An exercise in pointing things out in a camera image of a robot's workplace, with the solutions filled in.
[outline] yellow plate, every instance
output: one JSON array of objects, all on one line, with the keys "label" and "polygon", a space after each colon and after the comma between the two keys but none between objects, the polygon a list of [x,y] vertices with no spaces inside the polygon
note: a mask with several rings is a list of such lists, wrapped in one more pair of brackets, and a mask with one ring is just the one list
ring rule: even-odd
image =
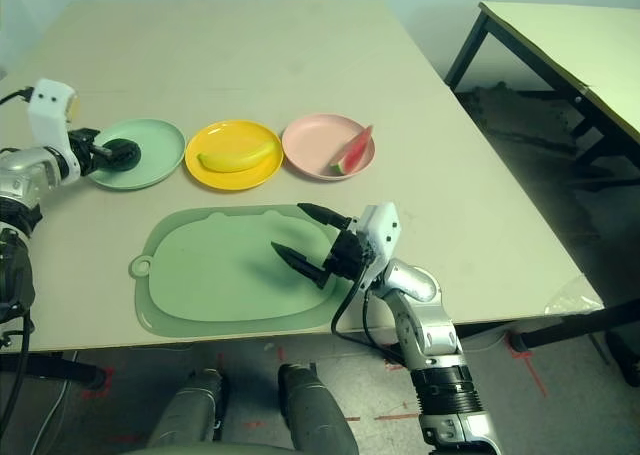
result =
[{"label": "yellow plate", "polygon": [[[241,172],[214,172],[198,160],[202,152],[249,152],[273,140],[276,149],[253,168]],[[278,136],[267,127],[249,120],[225,120],[200,130],[187,146],[184,159],[196,180],[221,190],[246,190],[267,181],[282,165],[284,154]]]}]

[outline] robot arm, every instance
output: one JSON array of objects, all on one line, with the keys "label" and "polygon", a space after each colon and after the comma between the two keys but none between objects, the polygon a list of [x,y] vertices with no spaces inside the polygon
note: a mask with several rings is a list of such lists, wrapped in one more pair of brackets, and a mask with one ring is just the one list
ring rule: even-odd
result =
[{"label": "robot arm", "polygon": [[29,99],[27,113],[39,146],[0,154],[0,323],[23,316],[35,297],[28,241],[42,219],[41,199],[98,168],[128,170],[140,160],[140,148],[131,141],[100,147],[93,143],[97,130],[67,131],[75,100],[68,85],[43,79],[20,93]]},{"label": "robot arm", "polygon": [[295,270],[324,286],[330,274],[359,284],[391,309],[406,368],[420,403],[420,428],[432,453],[500,455],[489,414],[482,409],[460,342],[442,306],[442,293],[428,272],[391,255],[401,227],[395,206],[369,206],[360,219],[299,204],[311,218],[340,230],[323,269],[304,255],[273,244]]}]

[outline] table leg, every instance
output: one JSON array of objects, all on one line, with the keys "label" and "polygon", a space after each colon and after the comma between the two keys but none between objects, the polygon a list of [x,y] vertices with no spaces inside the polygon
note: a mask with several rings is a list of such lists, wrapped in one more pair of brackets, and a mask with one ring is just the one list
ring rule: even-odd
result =
[{"label": "table leg", "polygon": [[585,135],[591,128],[593,128],[593,123],[588,118],[585,118],[571,130],[571,138],[577,140]]},{"label": "table leg", "polygon": [[479,333],[493,330],[494,328],[503,327],[508,323],[510,323],[509,320],[501,320],[498,322],[464,323],[464,324],[456,324],[455,328],[456,328],[456,334],[458,335],[458,338],[463,339],[467,337],[472,337]]},{"label": "table leg", "polygon": [[620,178],[615,180],[589,180],[573,182],[569,186],[575,190],[597,192],[605,188],[634,187],[640,185],[640,178]]},{"label": "table leg", "polygon": [[509,344],[517,352],[608,330],[640,320],[640,298],[616,307],[605,308],[587,315],[570,315],[551,327],[527,333],[510,333]]},{"label": "table leg", "polygon": [[444,83],[446,83],[452,91],[455,91],[458,83],[460,83],[460,80],[462,79],[462,76],[467,71],[467,68],[469,68],[469,64],[473,60],[473,57],[476,56],[480,45],[482,45],[482,42],[484,42],[484,39],[487,36],[487,29],[485,28],[487,19],[488,17],[484,12],[481,12],[480,15],[478,15],[478,18],[473,24],[471,32],[469,32],[458,56],[449,69],[447,76],[444,77]]},{"label": "table leg", "polygon": [[[14,372],[19,354],[0,356],[0,372]],[[106,380],[106,373],[99,367],[72,362],[56,356],[30,354],[25,375],[36,378],[69,380],[79,383],[89,390],[98,390]]]},{"label": "table leg", "polygon": [[621,150],[617,147],[609,137],[602,137],[591,147],[589,147],[582,155],[576,158],[576,165],[590,165],[600,157],[611,155],[621,155]]}]

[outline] black cable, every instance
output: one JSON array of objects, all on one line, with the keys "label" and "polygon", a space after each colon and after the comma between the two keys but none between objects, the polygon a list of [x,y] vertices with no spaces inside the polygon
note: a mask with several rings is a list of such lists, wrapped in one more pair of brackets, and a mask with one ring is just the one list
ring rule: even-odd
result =
[{"label": "black cable", "polygon": [[0,98],[0,105],[2,105],[3,103],[6,103],[9,100],[11,100],[12,98],[16,98],[16,97],[22,97],[22,99],[25,102],[28,102],[29,100],[31,100],[31,95],[32,94],[33,94],[33,87],[25,87],[22,90],[16,90],[15,92],[10,93],[6,97]]},{"label": "black cable", "polygon": [[365,293],[364,300],[362,302],[362,328],[364,328],[364,333],[367,336],[367,339],[371,343],[371,345],[382,352],[387,359],[396,362],[402,366],[406,366],[404,362],[404,357],[400,353],[396,353],[393,350],[388,348],[381,347],[378,342],[376,342],[369,331],[369,322],[367,320],[367,315],[369,313],[369,292]]},{"label": "black cable", "polygon": [[369,307],[369,294],[368,293],[365,293],[365,298],[364,298],[364,301],[363,301],[363,304],[362,304],[362,325],[363,325],[364,332],[367,335],[367,339],[368,340],[360,340],[358,338],[353,338],[353,337],[350,337],[348,335],[344,335],[344,334],[338,332],[338,329],[337,329],[338,321],[340,320],[340,318],[344,314],[345,310],[351,304],[351,302],[355,298],[356,294],[358,293],[358,289],[360,288],[360,284],[362,283],[362,279],[364,278],[364,274],[365,274],[366,270],[367,270],[366,266],[362,268],[362,270],[358,274],[358,278],[356,279],[355,283],[351,286],[351,290],[349,290],[349,293],[347,293],[347,296],[345,297],[345,299],[342,301],[342,303],[340,304],[340,306],[336,310],[336,313],[333,315],[333,318],[331,319],[331,333],[333,335],[336,335],[336,336],[342,338],[343,340],[348,340],[350,342],[357,343],[359,345],[364,345],[365,347],[369,347],[369,348],[373,348],[375,350],[378,350],[387,359],[404,365],[404,360],[402,359],[402,356],[400,356],[396,352],[393,352],[391,350],[387,350],[384,347],[381,347],[380,345],[378,345],[375,342],[375,340],[373,340],[373,337],[371,336],[371,333],[369,332],[369,326],[367,324],[367,312],[368,312],[368,307]]},{"label": "black cable", "polygon": [[11,414],[18,401],[18,394],[22,387],[22,381],[24,380],[24,374],[27,369],[27,359],[29,358],[29,338],[31,337],[31,319],[29,317],[29,311],[22,317],[22,346],[20,348],[20,357],[18,358],[18,365],[16,367],[16,378],[13,381],[13,387],[11,388],[11,394],[7,400],[2,419],[0,419],[0,440],[4,435]]},{"label": "black cable", "polygon": [[343,335],[342,333],[338,332],[338,329],[337,329],[338,321],[344,314],[347,307],[351,305],[353,298],[358,293],[358,288],[362,283],[362,279],[364,278],[364,273],[366,272],[366,270],[367,270],[366,266],[363,267],[362,270],[360,270],[360,273],[358,274],[358,278],[356,279],[354,284],[351,286],[351,290],[349,290],[349,293],[347,293],[347,296],[344,298],[344,300],[336,310],[336,313],[333,315],[333,318],[331,319],[331,333],[333,335],[336,335],[342,338],[343,340],[349,340],[350,342],[359,343],[360,345],[364,345],[365,347],[375,348],[375,347],[371,347],[371,344],[369,342],[364,340],[359,340],[357,338],[349,337],[348,335]]}]

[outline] toy watermelon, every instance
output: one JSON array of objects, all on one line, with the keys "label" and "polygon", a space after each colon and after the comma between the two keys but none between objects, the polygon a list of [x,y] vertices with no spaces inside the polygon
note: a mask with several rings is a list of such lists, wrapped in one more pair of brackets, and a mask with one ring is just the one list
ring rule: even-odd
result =
[{"label": "toy watermelon", "polygon": [[372,131],[373,125],[369,125],[352,140],[347,142],[329,162],[331,170],[340,175],[351,173],[358,166],[360,160],[362,160],[364,152],[367,151]]}]

